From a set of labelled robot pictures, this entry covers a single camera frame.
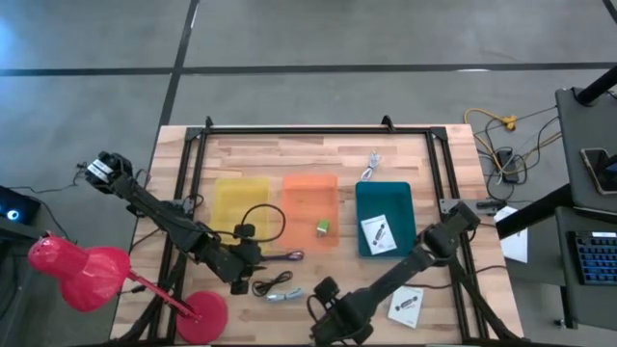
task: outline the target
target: pink desk lamp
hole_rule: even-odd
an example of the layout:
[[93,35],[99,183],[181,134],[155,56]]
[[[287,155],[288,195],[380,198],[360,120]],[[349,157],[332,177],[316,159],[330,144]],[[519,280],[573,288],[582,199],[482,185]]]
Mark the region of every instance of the pink desk lamp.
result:
[[215,340],[228,321],[227,306],[220,295],[199,291],[189,296],[186,304],[180,303],[134,273],[128,254],[118,248],[80,248],[50,234],[30,248],[28,261],[35,269],[58,279],[62,297],[82,312],[103,306],[120,292],[124,280],[130,279],[177,308],[178,333],[189,343],[205,344]]

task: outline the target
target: gray floor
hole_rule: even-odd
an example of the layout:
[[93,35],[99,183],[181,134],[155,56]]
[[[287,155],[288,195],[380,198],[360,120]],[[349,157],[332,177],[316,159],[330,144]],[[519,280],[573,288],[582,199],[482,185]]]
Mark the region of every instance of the gray floor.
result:
[[[0,69],[171,67],[189,0],[5,0]],[[589,63],[617,61],[617,26],[600,0],[202,0],[186,66],[319,64]],[[183,76],[171,124],[461,122],[470,107],[523,116],[554,105],[558,88],[602,70]],[[77,162],[101,150],[148,167],[169,76],[0,77],[0,184],[68,184]],[[496,146],[525,142],[555,111],[494,131]],[[476,130],[486,119],[473,116]],[[558,131],[558,124],[547,135]],[[559,142],[514,200],[567,182]],[[135,220],[124,203],[82,184],[40,196],[84,246],[127,248]],[[51,226],[42,214],[42,226]],[[544,223],[536,231],[550,230]],[[617,334],[561,331],[555,286],[510,276],[526,337],[612,345]],[[105,340],[114,312],[80,314],[45,277],[29,304],[25,346]]]

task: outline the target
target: orange bin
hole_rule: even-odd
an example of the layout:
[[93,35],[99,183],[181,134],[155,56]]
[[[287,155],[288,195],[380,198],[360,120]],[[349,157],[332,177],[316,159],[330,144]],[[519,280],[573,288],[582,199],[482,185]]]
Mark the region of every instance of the orange bin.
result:
[[[294,250],[324,251],[338,246],[338,178],[332,174],[288,175],[282,179],[282,210],[287,226],[278,242]],[[317,237],[327,219],[328,234]]]

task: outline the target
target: light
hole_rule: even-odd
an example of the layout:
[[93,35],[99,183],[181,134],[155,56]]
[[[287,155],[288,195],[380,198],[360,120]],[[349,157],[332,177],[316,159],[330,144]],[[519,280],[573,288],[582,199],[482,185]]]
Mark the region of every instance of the light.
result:
[[9,219],[9,221],[16,221],[17,218],[19,218],[19,212],[11,210],[7,212],[7,218]]

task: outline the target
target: wooden table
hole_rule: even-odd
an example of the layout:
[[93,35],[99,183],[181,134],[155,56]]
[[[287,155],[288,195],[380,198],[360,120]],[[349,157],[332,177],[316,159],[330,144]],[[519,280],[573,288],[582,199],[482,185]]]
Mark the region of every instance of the wooden table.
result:
[[[486,189],[468,125],[446,125],[452,159],[463,199],[485,199]],[[148,190],[160,200],[170,200],[180,162],[185,126],[164,126],[154,152],[152,179]],[[449,190],[441,149],[437,145],[445,193]],[[264,177],[270,179],[270,202],[280,204],[282,178],[287,174],[336,174],[339,189],[339,234],[337,248],[324,254],[308,253],[298,263],[271,262],[268,269],[254,279],[271,279],[284,270],[294,273],[292,281],[277,287],[283,291],[300,286],[307,293],[327,276],[339,284],[341,293],[367,286],[384,274],[397,260],[367,260],[357,256],[357,224],[355,184],[366,167],[368,154],[376,150],[382,160],[373,181],[406,181],[412,188],[416,229],[423,230],[439,221],[433,179],[426,141],[419,135],[217,135],[208,136],[202,166],[200,193],[204,204],[196,211],[196,219],[208,222],[212,206],[214,182],[219,177]],[[188,194],[194,158],[190,160],[185,194]],[[270,223],[272,232],[277,223]],[[156,229],[152,221],[142,220],[135,240]],[[159,233],[131,253],[134,270],[156,281],[165,235]],[[480,227],[471,247],[476,269],[490,265],[505,265],[496,231]],[[493,269],[478,275],[483,296],[489,305],[515,334],[523,335],[508,274]],[[432,268],[419,274],[411,283],[441,285],[449,283],[446,268]],[[132,288],[133,282],[123,290]],[[252,294],[231,296],[229,285],[222,283],[204,264],[187,266],[184,294],[198,290],[215,291],[225,297],[229,321],[217,344],[291,344],[308,343],[309,327],[313,324],[306,309],[306,299],[268,304]],[[152,298],[149,292],[122,295],[111,332],[112,337],[124,334],[142,313]],[[477,336],[473,309],[466,294],[466,312],[472,335]],[[450,288],[425,289],[418,326],[412,330],[388,320],[389,300],[382,302],[372,319],[375,329],[366,343],[453,343],[460,341],[455,307]],[[161,322],[160,335],[167,327],[167,315]]]

